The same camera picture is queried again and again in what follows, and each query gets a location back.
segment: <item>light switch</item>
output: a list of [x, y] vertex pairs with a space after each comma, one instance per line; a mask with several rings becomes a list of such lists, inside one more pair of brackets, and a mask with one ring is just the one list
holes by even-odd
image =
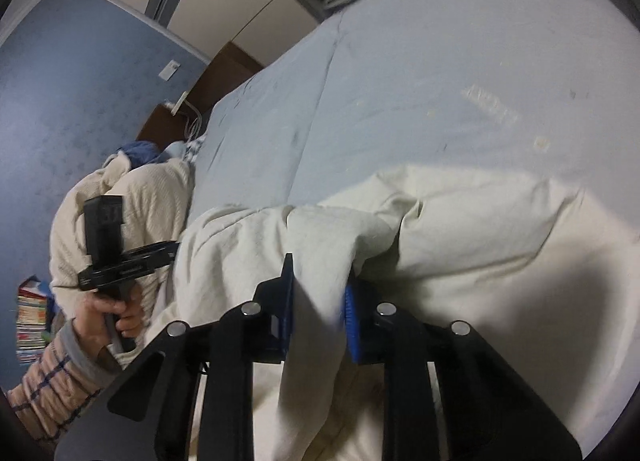
[[160, 76], [164, 81], [167, 81], [178, 70], [178, 67], [180, 67], [180, 64], [175, 60], [171, 60], [158, 76]]

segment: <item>plaid shirt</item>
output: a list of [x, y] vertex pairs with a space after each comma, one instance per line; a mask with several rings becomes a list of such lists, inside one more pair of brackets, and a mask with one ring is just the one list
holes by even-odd
[[53, 451], [118, 371], [116, 365], [105, 369], [91, 361], [67, 322], [6, 397], [29, 434], [43, 449]]

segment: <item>folded clothes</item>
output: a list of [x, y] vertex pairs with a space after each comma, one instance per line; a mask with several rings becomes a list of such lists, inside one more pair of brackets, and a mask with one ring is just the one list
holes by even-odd
[[187, 144], [183, 141], [174, 141], [167, 145], [167, 147], [160, 153], [158, 157], [153, 160], [153, 163], [164, 163], [171, 158], [177, 157], [184, 158], [184, 152], [186, 151]]
[[131, 170], [155, 162], [160, 155], [158, 146], [151, 141], [132, 141], [124, 144], [118, 150], [123, 151], [129, 158]]

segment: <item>person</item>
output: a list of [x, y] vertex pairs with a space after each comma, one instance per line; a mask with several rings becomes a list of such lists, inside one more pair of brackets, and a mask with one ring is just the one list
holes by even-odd
[[136, 284], [124, 302], [89, 292], [76, 317], [65, 323], [6, 398], [29, 434], [46, 450], [56, 444], [92, 401], [122, 371], [111, 356], [104, 314], [120, 316], [116, 328], [125, 337], [142, 333], [142, 290]]

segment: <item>grip handle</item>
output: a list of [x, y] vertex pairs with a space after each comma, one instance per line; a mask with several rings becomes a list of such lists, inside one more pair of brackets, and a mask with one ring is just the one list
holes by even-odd
[[114, 315], [113, 313], [104, 315], [104, 323], [107, 326], [111, 344], [113, 344], [113, 352], [115, 354], [130, 353], [136, 348], [136, 341], [134, 338], [122, 336], [122, 333], [116, 329], [118, 320], [120, 320], [120, 316]]

